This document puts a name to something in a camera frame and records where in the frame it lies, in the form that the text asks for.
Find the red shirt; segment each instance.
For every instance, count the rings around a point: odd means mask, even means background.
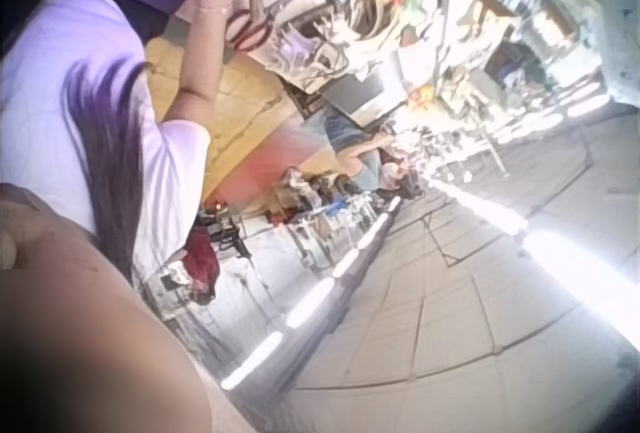
[[[182,259],[182,264],[189,276],[213,288],[220,276],[220,263],[211,246],[207,229],[193,228],[184,249],[187,251],[187,256]]]

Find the long dark hair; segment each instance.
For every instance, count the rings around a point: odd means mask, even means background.
[[[143,200],[142,134],[133,91],[144,65],[126,72],[125,62],[109,66],[97,85],[87,79],[87,65],[77,65],[63,94],[84,146],[96,246],[132,282]],[[114,83],[119,86],[123,75],[124,85],[114,98]]]
[[[42,0],[2,0],[2,58],[9,52]],[[91,84],[86,65],[69,73],[62,101],[82,142],[80,158],[91,195],[96,246],[131,283],[133,250],[143,198],[142,138],[138,107],[133,102],[143,66],[125,71],[115,61],[102,79]],[[120,93],[113,94],[117,84]]]

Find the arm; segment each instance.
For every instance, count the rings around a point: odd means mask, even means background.
[[[344,150],[340,150],[336,154],[336,158],[340,163],[340,166],[344,169],[344,172],[354,177],[362,171],[364,163],[358,158],[363,153],[376,150],[388,145],[393,140],[392,137],[385,133],[378,133],[371,140],[359,143],[357,145],[349,146]]]
[[[207,126],[220,86],[226,14],[233,0],[196,0],[180,73],[166,120]]]
[[[225,10],[196,8],[182,60],[180,87],[165,121],[207,126],[222,74]]]

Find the red scissors handle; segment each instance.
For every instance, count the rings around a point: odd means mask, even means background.
[[[253,23],[249,10],[238,10],[227,20],[226,40],[238,52],[250,52],[264,45],[273,32],[273,23]]]

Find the bracelet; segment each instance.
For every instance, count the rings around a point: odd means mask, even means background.
[[[214,6],[213,8],[205,8],[203,6],[196,5],[195,11],[199,11],[200,13],[221,13],[224,16],[227,16],[231,11],[231,6]]]

